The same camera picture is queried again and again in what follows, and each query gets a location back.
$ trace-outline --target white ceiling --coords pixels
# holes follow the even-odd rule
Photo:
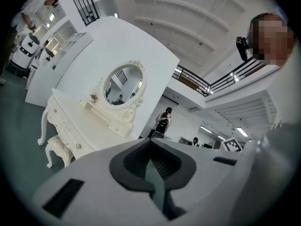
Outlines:
[[[233,54],[235,38],[245,35],[251,18],[270,8],[269,0],[116,1],[120,18],[162,42],[180,58],[180,65],[199,75],[208,75],[210,67]],[[254,1],[256,6],[249,6]],[[215,63],[221,56],[226,58]]]
[[[163,95],[199,116],[200,125],[225,139],[230,137],[236,137],[239,141],[259,139],[271,129],[277,114],[269,96],[217,110],[200,110],[196,108],[194,102],[170,88],[166,88]],[[241,127],[248,137],[244,137],[236,127]]]
[[[188,100],[186,97],[170,89],[169,87],[165,88],[163,95],[179,103],[179,105],[183,106],[188,110],[197,107],[197,105],[194,102]]]

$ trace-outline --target ceiling beam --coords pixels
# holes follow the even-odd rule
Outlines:
[[[178,6],[181,6],[181,7],[188,8],[190,10],[193,10],[194,12],[200,13],[203,16],[206,16],[206,17],[210,18],[211,20],[215,21],[226,31],[230,31],[230,29],[231,29],[231,27],[224,20],[222,20],[221,18],[219,18],[216,15],[210,13],[206,9],[203,9],[199,6],[195,6],[191,3],[187,3],[187,2],[182,1],[182,0],[150,0],[150,1],[161,1],[161,2],[170,3],[170,4],[174,4],[174,5],[178,5]]]
[[[263,100],[263,104],[264,104],[265,110],[266,110],[266,112],[268,114],[269,123],[272,124],[273,123],[273,118],[272,118],[272,113],[271,113],[271,108],[269,106],[268,98],[266,96],[264,96],[264,97],[262,97],[262,100]]]
[[[184,34],[186,34],[190,37],[193,37],[194,39],[196,39],[200,42],[203,42],[204,44],[206,44],[212,50],[216,49],[216,45],[213,44],[210,40],[204,39],[200,35],[197,35],[197,34],[193,33],[192,31],[190,31],[186,28],[180,27],[176,24],[169,23],[169,22],[166,22],[166,21],[163,21],[163,20],[158,20],[158,19],[153,19],[153,18],[148,18],[148,17],[141,17],[141,16],[136,16],[135,20],[142,21],[142,22],[147,22],[147,23],[159,24],[159,25],[162,25],[162,26],[165,26],[165,27],[172,28],[172,29],[180,31],[180,32],[182,32],[182,33],[184,33]]]
[[[218,119],[221,122],[222,125],[225,124],[227,126],[233,126],[231,122],[229,122],[226,118],[224,118],[222,115],[220,115],[215,110],[208,111],[208,113],[211,114],[216,119]]]
[[[188,58],[189,60],[193,61],[194,63],[196,63],[196,64],[199,65],[200,67],[202,66],[202,64],[201,64],[199,61],[197,61],[197,60],[195,60],[194,58],[188,56],[188,53],[187,53],[187,52],[184,52],[184,51],[178,49],[175,45],[170,44],[170,43],[167,43],[167,42],[165,42],[165,41],[163,41],[163,40],[158,40],[158,41],[159,41],[160,43],[162,43],[164,46],[169,47],[170,49],[173,49],[174,51],[178,52],[179,54],[184,55],[186,58]]]

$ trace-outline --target metal railing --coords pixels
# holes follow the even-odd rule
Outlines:
[[[209,93],[208,87],[210,87],[210,84],[208,82],[180,65],[175,69],[173,77],[203,96],[207,96]]]
[[[99,19],[99,14],[96,10],[93,0],[73,0],[79,14],[84,21],[85,25]]]
[[[245,62],[243,62],[240,66],[236,67],[234,70],[221,77],[217,81],[213,82],[210,85],[211,93],[218,92],[222,89],[225,89],[240,80],[246,78],[262,67],[266,66],[268,61],[258,61],[253,57],[250,57]]]
[[[212,84],[180,65],[177,66],[172,77],[206,97],[239,82],[268,63],[268,61],[258,61],[251,57]]]
[[[124,85],[124,83],[127,81],[126,75],[123,73],[123,70],[118,70],[116,73],[117,78],[120,80],[121,84]]]

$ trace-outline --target white partition wall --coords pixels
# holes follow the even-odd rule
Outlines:
[[[154,109],[150,119],[145,125],[141,136],[148,136],[149,132],[151,131],[151,128],[156,123],[156,117],[160,113],[165,112],[167,107],[171,107],[173,109],[171,113],[172,123],[165,133],[167,139],[172,140],[174,142],[179,142],[181,137],[190,141],[192,141],[194,137],[197,137],[202,118],[189,113],[189,110],[187,108],[184,108],[181,105],[175,105],[163,98],[161,98],[158,104],[156,105],[156,108]]]
[[[138,107],[133,139],[141,134],[165,90],[179,59],[156,39],[134,25],[114,17],[98,19],[87,27],[94,41],[72,62],[57,89],[77,99],[90,91],[116,67],[129,60],[143,64],[147,86],[144,102]]]

